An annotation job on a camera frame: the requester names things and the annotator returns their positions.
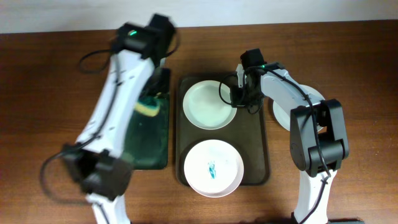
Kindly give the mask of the white plate top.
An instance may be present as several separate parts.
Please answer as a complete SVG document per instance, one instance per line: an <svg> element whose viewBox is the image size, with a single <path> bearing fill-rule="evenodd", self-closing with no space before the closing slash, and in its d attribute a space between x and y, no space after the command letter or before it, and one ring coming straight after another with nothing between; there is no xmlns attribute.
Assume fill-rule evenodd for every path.
<svg viewBox="0 0 398 224"><path fill-rule="evenodd" d="M304 90L307 90L311 95L317 96L324 100L323 95L318 92L316 89L307 86L301 85ZM287 131L290 131L290 116L274 101L272 104L272 111L277 122Z"/></svg>

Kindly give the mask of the white plate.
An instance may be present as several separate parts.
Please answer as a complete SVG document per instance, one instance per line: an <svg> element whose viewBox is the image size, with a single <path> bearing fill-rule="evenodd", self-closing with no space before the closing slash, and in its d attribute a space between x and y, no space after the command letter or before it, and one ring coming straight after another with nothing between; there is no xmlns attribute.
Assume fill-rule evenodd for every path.
<svg viewBox="0 0 398 224"><path fill-rule="evenodd" d="M225 197L241 184L244 163L231 144L209 139L194 145L183 163L183 173L189 186L209 198Z"/></svg>
<svg viewBox="0 0 398 224"><path fill-rule="evenodd" d="M227 126L237 113L231 103L230 88L219 81L204 80L191 86L184 94L182 106L186 118L194 126L216 130Z"/></svg>
<svg viewBox="0 0 398 224"><path fill-rule="evenodd" d="M316 89L307 86L301 85L304 90L307 90L311 95L317 96L324 100L323 95L318 92ZM290 131L290 116L274 101L272 104L272 111L277 122L287 131Z"/></svg>

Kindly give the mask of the white plate bottom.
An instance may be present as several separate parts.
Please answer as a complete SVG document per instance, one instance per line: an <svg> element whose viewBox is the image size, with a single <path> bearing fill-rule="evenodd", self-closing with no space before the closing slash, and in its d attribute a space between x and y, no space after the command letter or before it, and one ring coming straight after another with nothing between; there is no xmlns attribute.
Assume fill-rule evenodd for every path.
<svg viewBox="0 0 398 224"><path fill-rule="evenodd" d="M209 198L225 197L241 184L244 163L231 144L209 139L194 145L183 163L183 173L189 186Z"/></svg>

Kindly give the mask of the green yellow sponge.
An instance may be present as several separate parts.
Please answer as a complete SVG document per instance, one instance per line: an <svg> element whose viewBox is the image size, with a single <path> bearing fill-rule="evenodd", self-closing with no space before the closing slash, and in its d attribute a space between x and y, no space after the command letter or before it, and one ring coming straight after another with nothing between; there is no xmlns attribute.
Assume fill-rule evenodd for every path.
<svg viewBox="0 0 398 224"><path fill-rule="evenodd" d="M144 96L139 98L134 111L148 117L157 116L160 111L159 99L153 96Z"/></svg>

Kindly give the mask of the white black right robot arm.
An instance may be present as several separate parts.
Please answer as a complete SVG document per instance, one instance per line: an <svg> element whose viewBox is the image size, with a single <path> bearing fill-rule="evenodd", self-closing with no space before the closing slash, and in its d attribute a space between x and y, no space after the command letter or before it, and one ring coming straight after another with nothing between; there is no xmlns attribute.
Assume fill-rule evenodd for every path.
<svg viewBox="0 0 398 224"><path fill-rule="evenodd" d="M294 223L328 223L331 183L349 155L343 107L302 88L279 62L267 63L259 49L240 56L230 88L233 108L262 107L265 97L290 115L290 155L300 171Z"/></svg>

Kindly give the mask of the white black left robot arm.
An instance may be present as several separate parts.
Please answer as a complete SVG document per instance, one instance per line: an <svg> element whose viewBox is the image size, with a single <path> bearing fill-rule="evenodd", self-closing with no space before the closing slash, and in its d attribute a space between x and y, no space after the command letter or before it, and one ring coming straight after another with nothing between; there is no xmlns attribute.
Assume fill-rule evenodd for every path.
<svg viewBox="0 0 398 224"><path fill-rule="evenodd" d="M167 165L171 71L164 61L178 41L167 16L123 24L94 112L75 144L60 152L98 223L128 223L124 194L132 173Z"/></svg>

